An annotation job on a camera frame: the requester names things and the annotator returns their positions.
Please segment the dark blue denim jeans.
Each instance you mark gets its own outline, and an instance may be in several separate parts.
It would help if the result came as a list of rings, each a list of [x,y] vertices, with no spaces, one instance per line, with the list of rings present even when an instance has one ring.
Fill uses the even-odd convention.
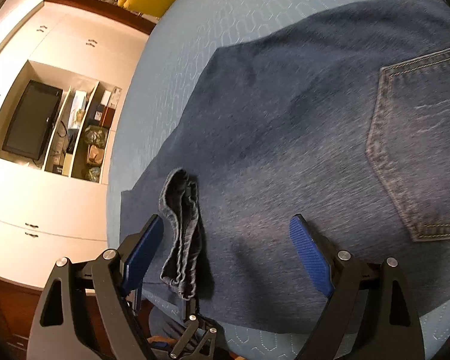
[[[217,49],[176,129],[122,194],[165,222],[144,278],[241,327],[309,332],[325,297],[289,236],[397,259],[420,314],[450,299],[450,7],[370,0]]]

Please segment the brown handbag on shelf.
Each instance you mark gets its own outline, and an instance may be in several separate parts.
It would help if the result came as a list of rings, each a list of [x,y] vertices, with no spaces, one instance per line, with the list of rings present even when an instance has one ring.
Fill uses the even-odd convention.
[[[96,146],[89,145],[87,153],[87,164],[94,167],[100,167],[105,158],[105,150]]]

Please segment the black flat-screen television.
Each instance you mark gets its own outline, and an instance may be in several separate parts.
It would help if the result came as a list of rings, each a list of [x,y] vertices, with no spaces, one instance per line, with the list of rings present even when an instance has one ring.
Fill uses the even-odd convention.
[[[62,99],[61,88],[30,80],[5,134],[2,150],[39,160]]]

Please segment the white built-in wardrobe unit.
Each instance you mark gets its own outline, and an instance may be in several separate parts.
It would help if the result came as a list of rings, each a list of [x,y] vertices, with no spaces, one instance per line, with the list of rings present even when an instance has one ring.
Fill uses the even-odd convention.
[[[132,76],[148,37],[57,0],[0,7],[0,278],[45,285],[55,261],[94,258],[107,246],[111,154]],[[43,154],[2,150],[30,80],[63,90]],[[105,150],[87,164],[88,146]]]

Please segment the blue quilted bed mattress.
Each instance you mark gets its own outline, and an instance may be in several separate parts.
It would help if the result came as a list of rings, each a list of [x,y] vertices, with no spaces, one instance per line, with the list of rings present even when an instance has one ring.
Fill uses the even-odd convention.
[[[113,244],[152,215],[147,341],[450,359],[450,0],[177,0],[128,89]]]

